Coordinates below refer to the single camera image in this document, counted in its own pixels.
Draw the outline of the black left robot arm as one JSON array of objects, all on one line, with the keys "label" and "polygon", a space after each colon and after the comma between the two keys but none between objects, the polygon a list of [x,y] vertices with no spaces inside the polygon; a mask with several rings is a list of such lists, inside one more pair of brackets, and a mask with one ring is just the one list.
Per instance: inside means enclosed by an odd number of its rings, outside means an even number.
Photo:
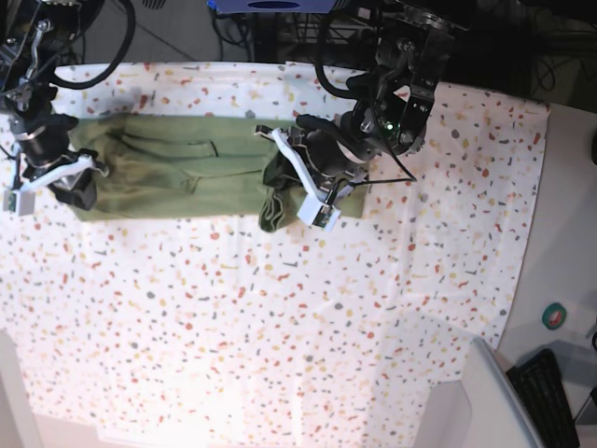
[{"label": "black left robot arm", "polygon": [[373,2],[361,20],[366,30],[359,53],[367,69],[348,77],[343,89],[326,76],[326,41],[333,22],[356,18],[358,8],[349,5],[324,16],[314,50],[316,79],[327,93],[354,101],[354,108],[337,119],[301,114],[282,130],[316,187],[371,185],[373,159],[386,154],[398,161],[421,148],[437,84],[475,8],[473,1]]}]

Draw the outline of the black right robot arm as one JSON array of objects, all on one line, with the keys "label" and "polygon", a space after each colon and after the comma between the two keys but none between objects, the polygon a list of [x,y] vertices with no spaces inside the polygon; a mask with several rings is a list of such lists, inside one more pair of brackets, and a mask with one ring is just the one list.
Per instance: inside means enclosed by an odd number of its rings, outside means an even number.
[{"label": "black right robot arm", "polygon": [[126,26],[113,61],[87,81],[67,81],[55,69],[97,19],[101,1],[4,1],[1,4],[1,112],[14,138],[6,155],[12,180],[3,209],[19,217],[35,210],[35,195],[49,189],[56,200],[89,211],[97,200],[93,176],[107,177],[109,168],[92,149],[74,150],[69,133],[75,117],[52,109],[58,89],[84,91],[105,81],[131,46],[136,15],[123,1]]}]

